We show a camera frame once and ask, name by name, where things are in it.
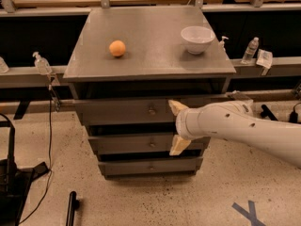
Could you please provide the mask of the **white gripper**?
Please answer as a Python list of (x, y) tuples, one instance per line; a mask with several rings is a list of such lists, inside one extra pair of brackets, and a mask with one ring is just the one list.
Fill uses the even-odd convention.
[(202, 109), (188, 108), (187, 105), (175, 100), (169, 100), (168, 105), (176, 116), (176, 130), (180, 135), (175, 135), (172, 139), (169, 154), (175, 156), (180, 155), (190, 145), (190, 140), (204, 137), (198, 119)]

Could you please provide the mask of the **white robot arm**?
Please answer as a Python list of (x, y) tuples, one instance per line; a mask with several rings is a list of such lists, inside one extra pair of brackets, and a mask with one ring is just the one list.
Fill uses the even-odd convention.
[(180, 155), (193, 140), (214, 137), (255, 147), (301, 168), (301, 125), (253, 116), (250, 103), (228, 101), (191, 108), (168, 104), (176, 116), (170, 155)]

